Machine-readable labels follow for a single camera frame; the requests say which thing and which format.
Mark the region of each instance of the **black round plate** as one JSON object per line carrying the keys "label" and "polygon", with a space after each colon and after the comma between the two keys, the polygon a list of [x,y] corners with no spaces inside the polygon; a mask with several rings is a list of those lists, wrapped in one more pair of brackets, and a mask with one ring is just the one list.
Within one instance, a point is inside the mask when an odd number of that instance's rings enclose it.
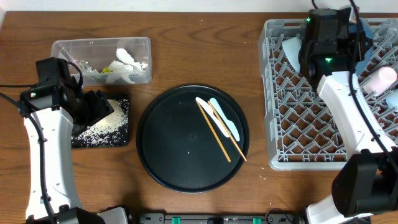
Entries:
{"label": "black round plate", "polygon": [[210,86],[180,86],[158,96],[145,110],[137,130],[139,158],[148,173],[167,188],[185,193],[213,190],[229,181],[244,162],[229,138],[207,115],[228,162],[195,98],[216,98],[239,132],[243,153],[249,149],[249,128],[237,102]]}

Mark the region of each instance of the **gray dish rack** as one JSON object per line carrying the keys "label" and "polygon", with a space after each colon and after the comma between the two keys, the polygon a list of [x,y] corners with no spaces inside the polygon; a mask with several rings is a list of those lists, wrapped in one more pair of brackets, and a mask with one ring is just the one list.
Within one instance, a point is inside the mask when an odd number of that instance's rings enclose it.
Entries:
{"label": "gray dish rack", "polygon": [[[357,66],[357,72],[363,71],[361,86],[383,66],[398,71],[398,19],[364,20],[374,36],[374,51],[367,65]],[[268,20],[259,38],[268,161],[274,170],[340,170],[347,157],[333,117],[282,49],[283,40],[304,37],[305,26],[305,19]],[[383,130],[398,144],[398,113],[385,102],[396,88],[398,82],[381,96],[363,93]]]}

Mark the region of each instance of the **wooden table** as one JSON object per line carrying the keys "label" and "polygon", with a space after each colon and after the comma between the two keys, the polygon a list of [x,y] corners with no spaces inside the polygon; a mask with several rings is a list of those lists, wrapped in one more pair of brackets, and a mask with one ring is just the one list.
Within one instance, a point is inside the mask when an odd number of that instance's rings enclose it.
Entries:
{"label": "wooden table", "polygon": [[[131,94],[131,142],[127,147],[72,151],[84,208],[96,212],[123,203],[134,213],[265,214],[272,208],[299,212],[331,193],[337,172],[277,172],[268,166],[257,40],[268,19],[304,17],[303,13],[7,12],[0,33],[0,83],[36,83],[35,62],[50,56],[56,40],[148,37],[152,83],[106,88]],[[205,194],[181,194],[161,186],[144,170],[136,152],[135,134],[143,110],[157,95],[187,83],[204,83],[229,93],[242,107],[250,129],[248,162],[227,184]],[[0,91],[13,99],[20,92]],[[0,222],[22,223],[30,190],[29,143],[17,110],[0,102]],[[398,213],[373,220],[396,223]]]}

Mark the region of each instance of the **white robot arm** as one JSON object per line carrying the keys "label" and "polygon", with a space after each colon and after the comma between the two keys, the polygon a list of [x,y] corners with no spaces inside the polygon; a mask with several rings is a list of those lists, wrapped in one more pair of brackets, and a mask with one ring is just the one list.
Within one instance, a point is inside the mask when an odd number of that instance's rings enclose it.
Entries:
{"label": "white robot arm", "polygon": [[[356,95],[362,109],[367,114],[373,129],[380,135],[382,143],[391,151],[391,148],[396,145],[376,121],[362,91],[359,89],[357,76],[354,74],[353,77],[354,89],[357,90]],[[382,149],[373,139],[350,94],[348,80],[349,72],[333,72],[330,76],[324,75],[320,80],[317,92],[333,115],[345,144],[347,159],[350,159],[353,154],[361,153],[363,149],[369,149],[371,153],[380,153]],[[321,202],[308,206],[306,213],[309,224],[336,224],[353,219],[352,217],[344,217],[337,210],[332,195],[327,196]],[[370,215],[372,213],[364,213],[356,215],[356,217],[368,217]]]}
{"label": "white robot arm", "polygon": [[25,117],[30,142],[26,223],[130,223],[123,207],[99,214],[84,211],[73,175],[72,133],[80,134],[112,113],[111,105],[100,91],[83,94],[82,82],[71,78],[67,61],[48,58],[36,66],[39,83],[22,92],[18,103],[13,102]]}
{"label": "white robot arm", "polygon": [[332,194],[306,209],[309,224],[346,223],[398,209],[396,145],[375,119],[357,76],[349,72],[373,46],[358,9],[351,3],[352,7],[340,10],[309,11],[310,22],[298,56],[301,74],[333,115],[348,159],[333,181]]}

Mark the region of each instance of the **chopstick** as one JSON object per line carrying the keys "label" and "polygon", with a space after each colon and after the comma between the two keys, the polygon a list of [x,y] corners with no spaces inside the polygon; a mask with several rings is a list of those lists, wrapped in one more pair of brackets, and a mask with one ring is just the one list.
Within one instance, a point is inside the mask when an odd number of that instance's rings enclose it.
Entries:
{"label": "chopstick", "polygon": [[206,119],[206,121],[207,121],[207,124],[209,125],[211,131],[213,132],[214,137],[217,139],[218,144],[220,145],[221,149],[223,150],[226,159],[228,160],[228,162],[231,162],[231,159],[229,158],[228,153],[226,153],[224,146],[222,145],[220,139],[218,138],[218,136],[217,136],[217,134],[216,134],[216,131],[215,131],[214,128],[212,127],[212,125],[211,125],[209,119],[207,118],[205,112],[203,111],[203,108],[200,106],[200,104],[199,104],[198,102],[197,102],[197,104],[198,104],[198,106],[199,106],[199,109],[200,109],[201,113],[202,113],[203,116],[205,117],[205,119]]}
{"label": "chopstick", "polygon": [[216,115],[216,117],[218,118],[218,120],[221,122],[221,124],[223,125],[223,127],[225,128],[226,132],[229,134],[229,138],[231,139],[231,141],[234,143],[236,149],[239,151],[239,153],[242,155],[243,159],[247,162],[248,160],[246,159],[246,157],[244,156],[241,148],[239,148],[238,144],[236,144],[236,141],[234,139],[234,137],[232,136],[231,132],[229,131],[228,128],[226,128],[224,121],[220,118],[220,116],[218,115],[217,111],[214,109],[213,105],[210,103],[210,101],[207,102],[210,106],[211,109],[213,109],[214,114]]}

